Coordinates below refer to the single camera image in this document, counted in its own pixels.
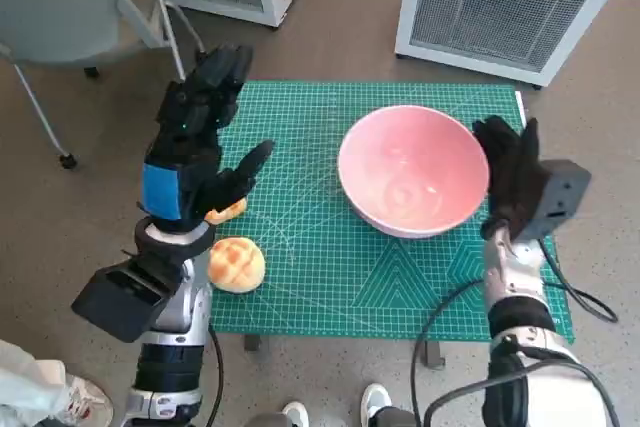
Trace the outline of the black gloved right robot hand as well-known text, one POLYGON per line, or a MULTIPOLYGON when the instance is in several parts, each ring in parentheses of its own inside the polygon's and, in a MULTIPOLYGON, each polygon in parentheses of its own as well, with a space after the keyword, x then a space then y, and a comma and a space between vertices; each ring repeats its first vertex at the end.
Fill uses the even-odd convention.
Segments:
POLYGON ((516 238, 536 211, 540 197, 538 120, 531 118, 516 132, 500 116, 492 115, 472 126, 489 166, 488 217, 481 237, 490 239, 501 227, 516 238))

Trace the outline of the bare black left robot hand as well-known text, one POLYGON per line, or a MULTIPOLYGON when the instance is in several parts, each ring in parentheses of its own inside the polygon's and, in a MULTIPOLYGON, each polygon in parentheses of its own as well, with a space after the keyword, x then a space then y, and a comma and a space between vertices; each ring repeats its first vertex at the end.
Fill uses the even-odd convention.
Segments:
POLYGON ((222 169, 218 139, 238 111, 252 60, 250 46, 221 45, 203 54, 184 80, 167 85, 142 169, 141 208, 159 229, 188 232, 255 186, 275 142, 260 142, 236 168, 222 169))

